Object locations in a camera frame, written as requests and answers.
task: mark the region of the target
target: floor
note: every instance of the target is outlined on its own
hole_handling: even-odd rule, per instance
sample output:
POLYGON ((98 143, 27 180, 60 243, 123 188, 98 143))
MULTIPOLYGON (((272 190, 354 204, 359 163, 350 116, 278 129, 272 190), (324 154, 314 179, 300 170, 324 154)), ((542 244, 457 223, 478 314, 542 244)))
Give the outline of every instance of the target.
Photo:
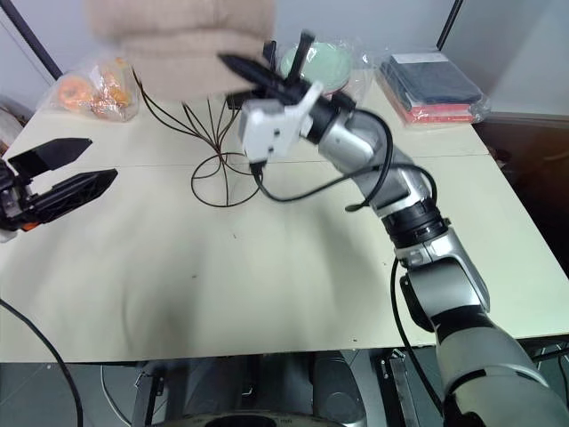
MULTIPOLYGON (((367 350, 343 351, 350 364, 364 399, 368 426, 383 427, 386 425, 381 395, 375 373, 367 350)), ((418 358, 423 368, 440 392, 435 352, 431 348, 418 349, 418 358)), ((191 375, 188 391, 191 392, 199 378, 211 363, 210 359, 178 360, 172 365, 190 363, 191 375)), ((569 367, 569 360, 564 360, 569 367)), ((415 407, 422 427, 438 427, 442 421, 432 407, 429 397, 422 389, 419 378, 409 363, 407 365, 409 383, 415 407)), ((84 404, 84 422, 87 427, 124 427, 110 409, 100 386, 100 368, 93 365, 71 365, 71 373, 84 404)), ((563 383, 557 360, 541 364, 541 371, 548 379, 551 387, 558 393, 564 393, 563 383)), ((140 372, 139 367, 105 367, 105 379, 108 391, 121 411, 130 418, 136 395, 134 386, 140 372)), ((302 384, 295 385, 297 396, 305 398, 309 408, 308 389, 302 384)), ((167 392, 156 402, 154 423, 164 420, 167 392)), ((0 365, 0 425, 17 425, 45 427, 75 425, 75 409, 65 380, 56 365, 52 364, 1 364, 0 365)))

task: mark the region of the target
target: black pole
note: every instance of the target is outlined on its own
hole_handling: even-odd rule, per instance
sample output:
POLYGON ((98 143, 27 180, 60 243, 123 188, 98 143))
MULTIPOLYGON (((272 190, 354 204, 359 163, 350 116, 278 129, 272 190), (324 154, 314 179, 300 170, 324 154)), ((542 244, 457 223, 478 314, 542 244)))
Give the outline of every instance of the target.
POLYGON ((451 32, 451 28, 453 27, 453 23, 456 20, 457 15, 459 14, 459 10, 461 9, 463 0, 454 0, 453 7, 451 8, 451 12, 448 14, 448 18, 446 19, 445 26, 443 27, 443 32, 441 33, 440 37, 437 41, 437 49, 440 51, 443 49, 445 45, 446 38, 448 37, 449 33, 451 32))
POLYGON ((49 71, 52 77, 57 80, 61 77, 61 70, 52 59, 50 54, 45 50, 36 35, 29 27, 27 22, 22 18, 16 6, 13 5, 11 0, 0 0, 0 7, 8 16, 14 27, 18 29, 21 36, 26 40, 29 48, 36 54, 37 58, 44 64, 45 69, 49 71))

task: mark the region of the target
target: robotic arm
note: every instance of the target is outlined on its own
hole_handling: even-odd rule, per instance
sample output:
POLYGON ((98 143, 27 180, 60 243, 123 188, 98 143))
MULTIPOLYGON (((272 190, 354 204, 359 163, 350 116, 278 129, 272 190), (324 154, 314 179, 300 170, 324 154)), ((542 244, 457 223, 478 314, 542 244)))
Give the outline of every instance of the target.
POLYGON ((103 194, 116 178, 116 169, 78 173, 44 194, 29 185, 41 173, 74 162, 92 144, 86 138, 59 138, 12 157, 14 171, 0 158, 0 243, 54 221, 103 194))
POLYGON ((312 41, 303 34, 286 79, 252 60, 221 56, 269 97, 242 107, 239 135, 256 181, 261 182, 267 161, 286 156, 299 137, 353 176, 365 196, 362 205, 381 218, 407 270, 400 286, 413 321, 437 335, 445 425, 569 425, 565 405, 524 350, 488 318, 485 282, 437 209, 424 171, 393 147, 379 117, 355 109, 343 93, 328 101, 321 84, 300 79, 312 41))

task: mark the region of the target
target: green bowl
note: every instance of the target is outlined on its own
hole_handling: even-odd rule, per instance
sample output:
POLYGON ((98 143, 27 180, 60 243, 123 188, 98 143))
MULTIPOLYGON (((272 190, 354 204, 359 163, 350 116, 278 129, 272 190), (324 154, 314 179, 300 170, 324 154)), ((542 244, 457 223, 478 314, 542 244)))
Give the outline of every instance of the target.
MULTIPOLYGON (((280 71, 286 77, 293 66, 296 47, 289 50, 281 60, 280 71)), ((339 91, 349 81, 352 70, 352 56, 349 51, 335 44, 313 43, 301 75, 309 82, 319 81, 325 86, 325 93, 339 91)))

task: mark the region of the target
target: white wall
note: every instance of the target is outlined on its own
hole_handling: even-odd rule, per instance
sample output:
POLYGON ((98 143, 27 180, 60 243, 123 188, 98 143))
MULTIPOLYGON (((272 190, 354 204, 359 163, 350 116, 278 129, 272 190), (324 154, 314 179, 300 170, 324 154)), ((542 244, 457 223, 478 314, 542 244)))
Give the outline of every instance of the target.
POLYGON ((100 48, 87 24, 83 0, 12 2, 61 71, 100 48))
POLYGON ((567 0, 466 0, 443 51, 494 111, 569 116, 567 0))
POLYGON ((276 40, 358 40, 370 53, 437 45, 453 0, 277 0, 276 40))
POLYGON ((0 103, 29 117, 53 79, 0 10, 0 103))
MULTIPOLYGON (((100 47, 87 25, 82 0, 12 2, 63 71, 100 47)), ((372 52, 391 46, 431 47, 452 4, 453 0, 276 0, 276 40, 293 44, 306 28, 321 39, 357 39, 372 52)))

